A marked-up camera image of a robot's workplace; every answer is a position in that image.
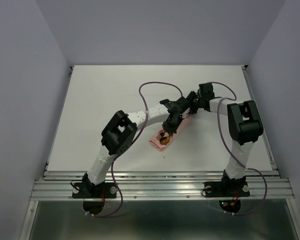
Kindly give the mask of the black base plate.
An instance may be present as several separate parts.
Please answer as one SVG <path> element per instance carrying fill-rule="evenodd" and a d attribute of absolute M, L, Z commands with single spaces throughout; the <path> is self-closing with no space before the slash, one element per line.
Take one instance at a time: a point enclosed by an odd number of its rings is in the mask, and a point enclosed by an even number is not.
<path fill-rule="evenodd" d="M 201 194 L 207 198 L 232 198 L 232 197 L 249 197 L 250 191 L 245 187 L 244 183 L 224 183 L 221 181 L 206 181 L 203 183 L 204 187 Z"/>
<path fill-rule="evenodd" d="M 103 182 L 91 191 L 86 190 L 82 182 L 71 182 L 70 185 L 73 199 L 115 199 L 117 197 L 118 190 L 113 182 Z"/>

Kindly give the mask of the aluminium frame rail front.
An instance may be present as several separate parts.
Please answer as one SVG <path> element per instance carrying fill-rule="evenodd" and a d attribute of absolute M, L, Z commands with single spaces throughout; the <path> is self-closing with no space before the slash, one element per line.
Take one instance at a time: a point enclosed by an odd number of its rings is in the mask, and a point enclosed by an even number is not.
<path fill-rule="evenodd" d="M 276 169 L 259 176 L 248 171 L 249 200 L 293 199 L 295 197 L 290 181 L 281 178 Z M 155 200 L 205 200 L 202 196 L 204 182 L 219 182 L 221 171 L 130 171 L 115 172 L 115 180 L 125 201 Z M 32 201 L 72 201 L 73 189 L 70 182 L 81 178 L 81 172 L 47 171 L 43 178 L 34 182 L 30 199 Z"/>

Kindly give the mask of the gold fork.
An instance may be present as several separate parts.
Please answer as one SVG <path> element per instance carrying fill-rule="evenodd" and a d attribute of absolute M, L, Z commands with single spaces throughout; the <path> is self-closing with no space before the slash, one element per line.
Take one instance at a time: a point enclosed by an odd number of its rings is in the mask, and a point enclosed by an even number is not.
<path fill-rule="evenodd" d="M 165 134 L 166 134 L 165 131 L 161 131 L 161 132 L 157 135 L 156 139 L 159 141 L 161 138 L 163 138 L 163 137 L 165 136 Z"/>

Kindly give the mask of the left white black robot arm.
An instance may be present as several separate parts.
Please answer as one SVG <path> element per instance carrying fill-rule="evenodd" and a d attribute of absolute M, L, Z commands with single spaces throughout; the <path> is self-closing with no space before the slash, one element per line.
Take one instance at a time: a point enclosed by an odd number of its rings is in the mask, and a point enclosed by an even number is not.
<path fill-rule="evenodd" d="M 103 183 L 112 163 L 133 144 L 136 133 L 156 123 L 162 123 L 154 137 L 159 147 L 167 146 L 177 134 L 185 116 L 190 112 L 190 103 L 180 97 L 176 101 L 164 99 L 148 110 L 133 113 L 117 111 L 101 132 L 101 147 L 90 168 L 82 177 L 84 193 L 95 198 L 103 191 Z"/>

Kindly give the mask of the gold spoon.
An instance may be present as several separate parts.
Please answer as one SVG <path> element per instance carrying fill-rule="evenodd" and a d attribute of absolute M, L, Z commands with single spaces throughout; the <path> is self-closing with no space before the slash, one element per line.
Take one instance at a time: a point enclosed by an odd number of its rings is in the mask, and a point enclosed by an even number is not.
<path fill-rule="evenodd" d="M 171 137 L 169 134 L 165 134 L 164 137 L 162 137 L 160 140 L 159 140 L 159 144 L 162 145 L 162 146 L 166 146 L 171 140 Z"/>

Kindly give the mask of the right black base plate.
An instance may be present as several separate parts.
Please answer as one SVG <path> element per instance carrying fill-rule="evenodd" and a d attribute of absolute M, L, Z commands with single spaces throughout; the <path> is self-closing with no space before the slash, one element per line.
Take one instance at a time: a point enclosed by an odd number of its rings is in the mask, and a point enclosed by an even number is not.
<path fill-rule="evenodd" d="M 203 183 L 204 187 L 201 194 L 207 198 L 232 198 L 232 197 L 249 197 L 250 191 L 245 187 L 244 183 L 224 183 L 221 181 L 206 181 Z"/>

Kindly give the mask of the pink satin napkin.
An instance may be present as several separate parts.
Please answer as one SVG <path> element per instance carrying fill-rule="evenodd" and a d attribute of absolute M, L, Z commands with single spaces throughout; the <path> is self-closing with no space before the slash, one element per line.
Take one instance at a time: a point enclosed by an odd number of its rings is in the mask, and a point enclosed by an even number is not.
<path fill-rule="evenodd" d="M 159 141 L 156 139 L 157 135 L 165 131 L 163 128 L 159 130 L 150 140 L 149 143 L 157 150 L 163 151 L 166 149 L 173 141 L 178 137 L 178 135 L 183 131 L 183 129 L 191 122 L 192 117 L 190 114 L 187 114 L 185 118 L 182 120 L 181 124 L 179 125 L 176 133 L 174 134 L 169 134 L 170 135 L 170 142 L 167 145 L 160 145 Z"/>

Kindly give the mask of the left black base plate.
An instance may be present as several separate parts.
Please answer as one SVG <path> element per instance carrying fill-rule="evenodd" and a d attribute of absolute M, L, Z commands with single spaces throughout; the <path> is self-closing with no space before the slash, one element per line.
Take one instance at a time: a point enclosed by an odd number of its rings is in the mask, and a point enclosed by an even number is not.
<path fill-rule="evenodd" d="M 70 185 L 73 199 L 115 199 L 117 197 L 118 190 L 113 182 L 103 182 L 91 191 L 86 190 L 82 182 L 71 182 Z"/>

